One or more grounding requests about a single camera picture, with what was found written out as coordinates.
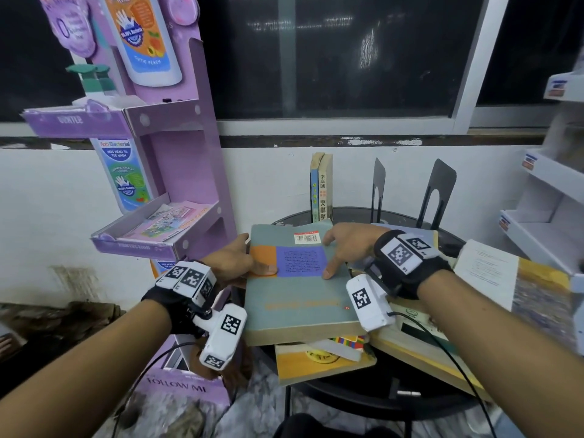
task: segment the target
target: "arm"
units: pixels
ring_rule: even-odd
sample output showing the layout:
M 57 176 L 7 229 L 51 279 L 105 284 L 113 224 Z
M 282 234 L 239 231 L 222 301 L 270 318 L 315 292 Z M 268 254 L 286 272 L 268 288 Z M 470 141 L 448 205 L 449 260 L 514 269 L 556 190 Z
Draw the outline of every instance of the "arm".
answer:
M 247 234 L 207 257 L 218 282 L 277 272 L 247 255 Z M 91 437 L 171 334 L 167 309 L 144 300 L 0 400 L 2 438 Z
M 527 437 L 584 430 L 584 361 L 550 336 L 441 270 L 418 288 L 436 324 Z

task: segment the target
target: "wall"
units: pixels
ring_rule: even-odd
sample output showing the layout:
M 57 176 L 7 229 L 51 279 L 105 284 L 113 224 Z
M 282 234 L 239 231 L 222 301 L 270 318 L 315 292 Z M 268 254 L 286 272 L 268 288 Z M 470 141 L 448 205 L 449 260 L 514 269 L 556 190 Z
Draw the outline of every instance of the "wall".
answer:
M 387 169 L 383 208 L 417 216 L 436 158 L 457 171 L 442 227 L 509 247 L 498 211 L 513 208 L 525 147 L 352 147 L 334 154 L 334 204 L 370 206 L 373 163 Z M 240 232 L 306 210 L 315 148 L 223 149 Z M 98 253 L 89 235 L 120 216 L 93 151 L 0 149 L 0 301 L 64 305 L 74 299 L 130 308 L 152 284 L 148 260 Z M 436 209 L 430 200 L 427 219 Z

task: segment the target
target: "person's right hand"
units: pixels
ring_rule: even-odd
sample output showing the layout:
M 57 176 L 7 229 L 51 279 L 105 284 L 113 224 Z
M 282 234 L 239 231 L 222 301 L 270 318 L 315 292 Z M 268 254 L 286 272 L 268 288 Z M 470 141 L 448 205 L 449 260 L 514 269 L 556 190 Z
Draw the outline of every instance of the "person's right hand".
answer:
M 390 229 L 363 223 L 337 223 L 329 230 L 322 244 L 328 246 L 336 241 L 335 255 L 326 265 L 322 277 L 331 278 L 342 263 L 358 261 L 373 255 L 373 245 Z

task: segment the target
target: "dark window glass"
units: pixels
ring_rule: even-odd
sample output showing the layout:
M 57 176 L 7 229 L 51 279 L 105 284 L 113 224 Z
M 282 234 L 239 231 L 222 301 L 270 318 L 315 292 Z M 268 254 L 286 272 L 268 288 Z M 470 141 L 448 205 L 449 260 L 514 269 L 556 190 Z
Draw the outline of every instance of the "dark window glass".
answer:
M 0 121 L 29 107 L 62 106 L 85 94 L 38 0 L 0 0 Z
M 217 118 L 450 116 L 483 0 L 199 0 Z
M 584 0 L 509 0 L 479 106 L 543 103 L 554 73 L 572 71 Z

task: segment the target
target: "barcode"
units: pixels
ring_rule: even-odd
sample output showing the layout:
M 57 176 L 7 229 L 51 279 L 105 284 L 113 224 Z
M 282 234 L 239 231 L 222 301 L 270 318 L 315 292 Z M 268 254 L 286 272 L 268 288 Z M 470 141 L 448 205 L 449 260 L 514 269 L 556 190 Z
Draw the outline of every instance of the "barcode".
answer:
M 320 244 L 321 236 L 317 231 L 294 234 L 294 242 L 295 244 Z

